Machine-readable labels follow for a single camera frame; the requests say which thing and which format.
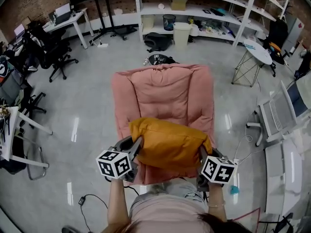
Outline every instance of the hair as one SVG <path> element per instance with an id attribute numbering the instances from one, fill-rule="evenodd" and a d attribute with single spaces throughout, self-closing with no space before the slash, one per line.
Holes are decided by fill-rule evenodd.
<path id="1" fill-rule="evenodd" d="M 208 223 L 215 233 L 224 233 L 224 232 L 251 233 L 251 231 L 246 229 L 243 225 L 241 225 L 238 222 L 234 222 L 232 220 L 223 222 L 218 217 L 208 213 L 199 214 L 198 218 L 204 221 L 205 223 Z"/>
<path id="2" fill-rule="evenodd" d="M 225 233 L 225 232 L 238 232 L 238 233 L 252 233 L 246 229 L 240 223 L 229 220 L 227 222 L 221 221 L 216 216 L 213 216 L 208 213 L 199 214 L 198 219 L 209 224 L 214 233 Z M 118 228 L 114 233 L 134 233 L 136 232 L 139 222 L 128 223 L 120 228 Z"/>

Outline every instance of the yellow cushion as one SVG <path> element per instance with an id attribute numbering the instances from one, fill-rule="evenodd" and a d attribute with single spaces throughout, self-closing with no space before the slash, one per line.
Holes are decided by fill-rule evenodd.
<path id="1" fill-rule="evenodd" d="M 270 42 L 269 45 L 270 45 L 271 47 L 273 47 L 273 48 L 275 49 L 275 51 L 281 52 L 281 49 L 278 47 L 277 44 L 275 44 L 275 43 L 273 43 L 273 42 Z"/>
<path id="2" fill-rule="evenodd" d="M 212 153 L 209 137 L 197 129 L 148 117 L 132 121 L 129 127 L 133 141 L 144 138 L 137 158 L 145 165 L 184 171 L 200 166 L 198 149 L 202 144 Z"/>

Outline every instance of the person's arm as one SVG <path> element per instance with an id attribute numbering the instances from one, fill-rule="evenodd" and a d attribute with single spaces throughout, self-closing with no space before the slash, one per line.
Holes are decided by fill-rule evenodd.
<path id="1" fill-rule="evenodd" d="M 209 199 L 208 199 L 208 213 L 218 217 L 223 222 L 227 221 L 225 214 L 225 201 L 223 196 L 223 188 L 220 184 L 208 183 L 209 185 Z"/>
<path id="2" fill-rule="evenodd" d="M 111 180 L 107 221 L 108 227 L 103 233 L 114 232 L 116 229 L 130 222 L 126 207 L 123 180 Z"/>

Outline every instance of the white shelving unit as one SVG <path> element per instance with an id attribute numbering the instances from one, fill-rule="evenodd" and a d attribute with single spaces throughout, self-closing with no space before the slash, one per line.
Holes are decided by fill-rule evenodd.
<path id="1" fill-rule="evenodd" d="M 276 20 L 272 15 L 270 15 L 265 10 L 256 7 L 253 4 L 254 0 L 249 0 L 249 1 L 222 0 L 222 1 L 229 2 L 231 4 L 245 8 L 245 13 L 244 13 L 243 18 L 237 19 L 234 15 L 230 14 L 229 12 L 227 12 L 226 15 L 224 16 L 217 16 L 213 14 L 212 12 L 211 14 L 207 14 L 203 11 L 203 9 L 207 9 L 210 11 L 210 8 L 206 6 L 187 4 L 185 11 L 177 11 L 177 10 L 172 10 L 170 7 L 170 4 L 165 1 L 163 1 L 165 8 L 159 9 L 158 3 L 152 3 L 152 2 L 143 3 L 142 0 L 136 0 L 140 40 L 143 41 L 143 36 L 150 32 L 156 32 L 160 34 L 172 34 L 173 33 L 172 31 L 164 30 L 163 23 L 155 23 L 155 26 L 152 29 L 147 29 L 147 30 L 143 29 L 143 25 L 141 22 L 141 16 L 143 15 L 164 15 L 164 14 L 184 15 L 184 16 L 210 18 L 210 19 L 216 19 L 216 20 L 224 21 L 228 23 L 233 23 L 235 25 L 238 25 L 239 27 L 236 37 L 232 36 L 231 34 L 224 33 L 221 30 L 218 33 L 207 33 L 207 32 L 200 31 L 199 36 L 232 41 L 234 46 L 236 46 L 239 42 L 244 41 L 245 37 L 243 36 L 243 31 L 245 27 L 255 30 L 255 31 L 261 31 L 264 33 L 268 33 L 262 24 L 249 18 L 249 14 L 251 11 L 254 11 L 270 20 L 273 20 L 273 21 Z M 282 7 L 276 0 L 268 0 L 268 1 L 272 2 L 277 7 L 282 9 L 281 15 L 283 15 L 289 0 L 286 0 L 284 7 Z"/>

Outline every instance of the pink armchair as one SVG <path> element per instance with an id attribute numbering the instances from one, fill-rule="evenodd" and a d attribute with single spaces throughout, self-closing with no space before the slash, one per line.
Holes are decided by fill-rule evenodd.
<path id="1" fill-rule="evenodd" d="M 213 78 L 207 66 L 163 64 L 117 72 L 112 78 L 119 138 L 130 135 L 129 122 L 155 117 L 206 133 L 214 142 Z M 138 162 L 136 184 L 176 177 L 195 177 L 196 170 L 178 173 Z"/>

